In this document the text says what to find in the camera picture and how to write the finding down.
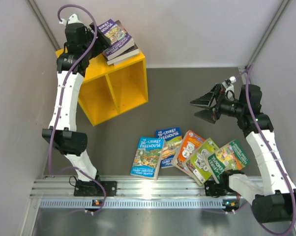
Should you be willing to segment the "purple 52-storey treehouse book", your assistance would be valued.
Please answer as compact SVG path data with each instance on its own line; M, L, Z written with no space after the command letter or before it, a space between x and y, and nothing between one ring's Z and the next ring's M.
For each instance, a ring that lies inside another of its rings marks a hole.
M110 46L103 52L107 61L118 57L135 46L133 37L124 28L120 20L109 19L97 27L110 41Z

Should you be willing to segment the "dark brown paperback book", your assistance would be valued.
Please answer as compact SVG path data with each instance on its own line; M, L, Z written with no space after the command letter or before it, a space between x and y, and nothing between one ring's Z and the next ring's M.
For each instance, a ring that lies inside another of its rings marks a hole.
M117 61L120 61L120 60L123 60L126 58L132 58L132 57L138 55L139 53L140 53L140 49L135 44L134 46L127 49L126 51L124 51L123 53L121 53L120 55L118 55L117 57L115 57L113 59L107 59L106 57L104 57L104 59L108 65L113 65Z

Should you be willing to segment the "blue 91-storey treehouse book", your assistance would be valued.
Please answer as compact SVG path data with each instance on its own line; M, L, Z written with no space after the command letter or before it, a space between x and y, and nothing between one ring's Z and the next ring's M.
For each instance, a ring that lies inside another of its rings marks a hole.
M160 168L164 169L172 167L172 160L183 139L181 129L179 127L173 127L156 130L155 137L165 140Z

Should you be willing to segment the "light blue 26-storey treehouse book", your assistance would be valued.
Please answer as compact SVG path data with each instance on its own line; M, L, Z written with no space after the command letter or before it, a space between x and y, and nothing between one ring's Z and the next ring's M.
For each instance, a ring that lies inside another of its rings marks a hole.
M163 139L141 137L130 174L136 177L157 180L165 143Z

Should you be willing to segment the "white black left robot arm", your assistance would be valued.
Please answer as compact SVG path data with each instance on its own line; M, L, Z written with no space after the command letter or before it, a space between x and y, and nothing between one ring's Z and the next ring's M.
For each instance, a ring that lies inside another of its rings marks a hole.
M74 196L104 196L99 173L87 153L87 134L77 131L76 111L89 61L108 48L109 40L94 23L89 27L81 22L67 23L65 36L63 52L57 58L55 108L42 137L49 143L49 149L58 150L76 171Z

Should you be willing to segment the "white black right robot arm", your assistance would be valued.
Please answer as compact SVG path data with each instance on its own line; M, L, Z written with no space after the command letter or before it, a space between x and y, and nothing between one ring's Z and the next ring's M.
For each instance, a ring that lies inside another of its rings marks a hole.
M237 119L257 162L263 186L259 187L242 169L249 161L237 141L231 141L211 154L206 162L212 173L210 188L226 195L240 194L252 207L259 223L296 220L296 186L280 158L270 118L261 111L262 91L256 85L243 85L235 98L232 85L216 84L208 93L190 102L201 108L194 115L215 123L221 115Z

